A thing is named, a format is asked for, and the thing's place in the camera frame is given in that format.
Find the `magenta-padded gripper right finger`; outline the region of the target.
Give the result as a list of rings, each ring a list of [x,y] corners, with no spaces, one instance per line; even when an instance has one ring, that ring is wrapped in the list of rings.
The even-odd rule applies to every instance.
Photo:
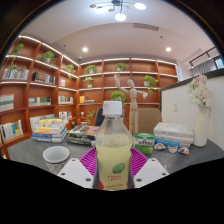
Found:
[[[130,173],[135,188],[146,186],[168,175],[156,158],[148,159],[135,148],[131,149]]]

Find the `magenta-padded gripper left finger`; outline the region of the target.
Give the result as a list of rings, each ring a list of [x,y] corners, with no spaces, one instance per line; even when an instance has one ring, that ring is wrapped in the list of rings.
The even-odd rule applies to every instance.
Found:
[[[81,187],[92,189],[96,172],[96,148],[93,147],[80,158],[71,158],[58,176]]]

